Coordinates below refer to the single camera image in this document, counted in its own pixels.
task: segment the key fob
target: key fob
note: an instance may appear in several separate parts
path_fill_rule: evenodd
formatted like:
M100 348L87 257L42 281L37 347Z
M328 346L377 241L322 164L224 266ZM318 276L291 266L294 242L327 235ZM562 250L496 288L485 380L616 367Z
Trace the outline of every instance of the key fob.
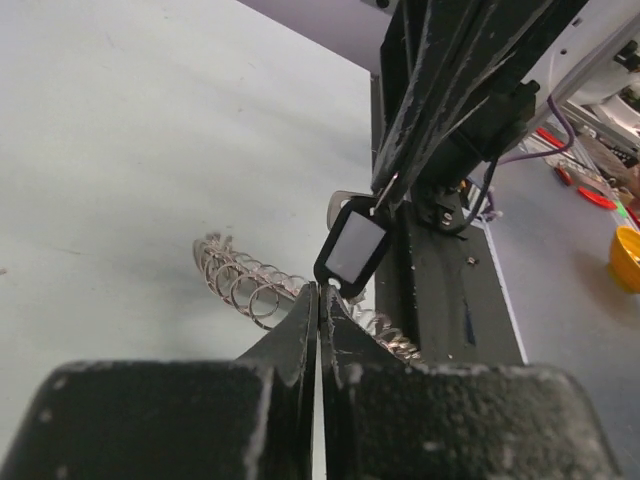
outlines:
M374 212L375 197L354 197L340 210L313 266L320 285L340 282L340 295L357 297L391 245L393 220L386 209Z

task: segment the gray floor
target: gray floor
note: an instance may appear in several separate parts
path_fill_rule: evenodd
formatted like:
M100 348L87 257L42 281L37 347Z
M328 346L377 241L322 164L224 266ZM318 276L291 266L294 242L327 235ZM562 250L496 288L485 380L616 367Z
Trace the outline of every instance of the gray floor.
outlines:
M610 278L615 214L591 205L542 161L497 170L490 224L530 363L586 388L628 478L640 478L640 304Z
M0 25L3 457L62 362L243 353L263 332L192 241L311 277L371 157L368 72L233 0L7 0Z

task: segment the metal spring coil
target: metal spring coil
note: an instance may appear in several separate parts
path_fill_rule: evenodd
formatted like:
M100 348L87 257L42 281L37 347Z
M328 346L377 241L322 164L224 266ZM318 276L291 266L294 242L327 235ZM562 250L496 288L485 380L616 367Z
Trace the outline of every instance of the metal spring coil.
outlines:
M227 236L223 240L219 233L209 234L193 242L193 258L209 290L267 331L272 327L265 325L262 320L277 312L282 299L293 302L300 293L300 288L307 283L299 275L288 275L273 265L259 262L247 253L235 251L232 237ZM253 291L248 302L241 304L238 293L247 284L253 287ZM275 305L266 313L256 313L255 302L260 293L266 291L275 294ZM360 306L362 300L364 295L346 303L353 321L399 359L407 362L420 361L420 351L400 329L392 326L391 319L375 310L363 309Z
M402 330L393 326L388 315L373 309L363 309L359 303L348 305L348 310L358 325L397 358L409 363L422 361L418 347L404 336Z
M219 233L212 233L193 242L193 258L196 266L213 293L238 312L251 318L264 330L272 327L262 323L278 311L282 298L295 300L302 285L307 281L298 275L288 275L273 265L259 262L251 255L233 250L232 237L222 240ZM243 286L253 285L248 303L238 301L238 293ZM260 293L270 291L275 294L275 305L266 313L256 313L255 302Z

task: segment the white floor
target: white floor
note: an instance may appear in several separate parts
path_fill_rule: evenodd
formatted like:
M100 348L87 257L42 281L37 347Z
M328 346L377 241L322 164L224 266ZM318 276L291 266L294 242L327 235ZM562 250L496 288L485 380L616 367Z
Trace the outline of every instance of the white floor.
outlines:
M233 0L5 0L0 65L0 453L63 362L244 352L191 242L311 277L368 188L368 72Z

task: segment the black cable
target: black cable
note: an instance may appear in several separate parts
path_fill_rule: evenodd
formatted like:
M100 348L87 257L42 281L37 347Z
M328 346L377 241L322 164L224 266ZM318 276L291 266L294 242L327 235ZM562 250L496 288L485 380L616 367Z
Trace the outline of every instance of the black cable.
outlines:
M445 235L458 235L459 233L462 233L464 230L466 230L467 227L469 227L469 225L471 225L471 222L473 222L473 220L478 215L478 212L480 211L480 207L482 206L482 203L484 202L484 199L486 198L487 193L489 192L489 187L491 186L491 180L493 180L493 174L495 173L497 166L498 166L498 158L496 157L489 164L489 168L487 168L487 171L484 172L484 183L482 184L482 188L480 189L480 194L478 195L476 202L473 204L473 208L471 209L471 212L469 213L467 218L465 218L464 222L452 228L442 228L442 225L438 223L437 229L440 233L444 233Z

